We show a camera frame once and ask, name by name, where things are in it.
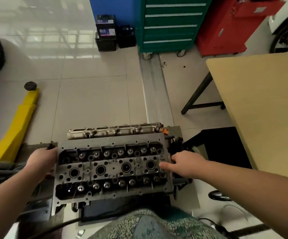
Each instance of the table leg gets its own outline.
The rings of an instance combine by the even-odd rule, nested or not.
[[[203,108],[203,107],[210,107],[210,106],[224,106],[224,102],[222,102],[222,101],[194,105],[195,101],[202,94],[202,92],[204,92],[204,90],[207,88],[207,86],[210,84],[211,81],[212,81],[212,76],[211,76],[210,72],[208,72],[208,74],[206,75],[204,80],[198,86],[197,90],[194,92],[194,94],[191,96],[189,101],[186,103],[186,105],[182,109],[182,111],[181,111],[182,115],[186,114],[186,112],[189,109]]]

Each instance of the battery label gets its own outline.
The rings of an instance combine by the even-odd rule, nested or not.
[[[114,20],[97,20],[98,24],[113,24]]]
[[[100,36],[115,36],[115,29],[99,29]]]

